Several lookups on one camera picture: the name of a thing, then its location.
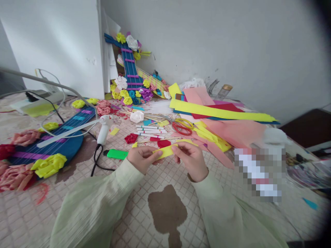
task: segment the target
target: person's right hand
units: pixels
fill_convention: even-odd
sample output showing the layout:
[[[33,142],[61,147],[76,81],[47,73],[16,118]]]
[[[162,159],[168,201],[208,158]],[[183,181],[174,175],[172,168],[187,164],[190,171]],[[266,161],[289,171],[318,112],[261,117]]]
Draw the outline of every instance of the person's right hand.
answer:
[[[178,142],[177,146],[172,146],[171,149],[175,154],[177,164],[180,160],[184,162],[185,168],[195,182],[201,182],[208,176],[208,169],[204,162],[202,150],[200,147],[188,142]]]

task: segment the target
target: white wall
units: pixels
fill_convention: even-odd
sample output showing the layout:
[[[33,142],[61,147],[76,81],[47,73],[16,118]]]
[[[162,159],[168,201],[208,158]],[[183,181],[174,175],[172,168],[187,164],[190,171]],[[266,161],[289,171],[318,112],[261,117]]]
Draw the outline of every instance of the white wall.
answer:
[[[307,2],[102,0],[123,33],[153,51],[142,69],[171,84],[217,78],[282,123],[331,101],[328,45]]]
[[[45,69],[83,96],[104,98],[96,0],[0,0],[0,17],[21,72]]]
[[[19,70],[13,51],[10,47],[6,32],[0,20],[0,66],[11,70]],[[0,95],[23,90],[23,79],[8,73],[0,72]]]

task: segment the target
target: hand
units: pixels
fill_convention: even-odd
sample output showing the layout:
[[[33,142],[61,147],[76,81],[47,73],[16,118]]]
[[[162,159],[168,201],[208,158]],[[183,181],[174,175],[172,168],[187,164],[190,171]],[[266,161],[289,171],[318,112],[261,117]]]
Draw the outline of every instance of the hand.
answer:
[[[188,142],[178,142],[178,147],[172,146],[177,164],[184,162],[185,168],[195,182],[201,182],[208,176],[208,169],[204,162],[202,150]]]
[[[157,165],[158,163],[163,163],[163,159],[158,160],[158,158],[162,155],[162,151],[152,153],[152,151],[155,150],[157,149],[151,146],[132,148],[129,150],[127,159],[137,170],[145,175],[151,164]]]

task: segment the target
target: red scissors handle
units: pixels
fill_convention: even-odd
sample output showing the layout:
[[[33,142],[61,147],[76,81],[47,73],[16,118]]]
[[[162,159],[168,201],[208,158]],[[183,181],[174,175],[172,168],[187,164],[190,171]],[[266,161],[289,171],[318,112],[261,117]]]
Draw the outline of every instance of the red scissors handle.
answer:
[[[179,124],[178,122],[173,122],[173,123],[172,123],[172,127],[173,127],[173,129],[175,129],[175,130],[176,130],[176,132],[177,132],[177,133],[180,133],[180,134],[182,134],[182,135],[186,135],[186,136],[189,136],[189,135],[191,135],[191,134],[192,134],[192,130],[191,130],[191,129],[189,129],[189,128],[187,128],[187,127],[184,127],[184,126],[182,126],[182,125],[181,125],[181,124]],[[179,131],[178,129],[185,129],[185,130],[187,130],[187,131],[188,131],[188,133],[183,133],[183,132]]]

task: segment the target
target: jar lid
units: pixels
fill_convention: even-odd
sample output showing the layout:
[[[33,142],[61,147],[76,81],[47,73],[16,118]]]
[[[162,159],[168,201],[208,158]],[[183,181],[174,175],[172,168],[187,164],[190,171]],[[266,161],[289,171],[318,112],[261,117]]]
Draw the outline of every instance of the jar lid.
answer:
[[[232,90],[232,88],[233,88],[233,86],[231,86],[231,85],[229,85],[229,84],[225,84],[225,85],[223,85],[223,87],[222,87],[222,89],[224,89],[224,90],[228,90],[228,91]]]

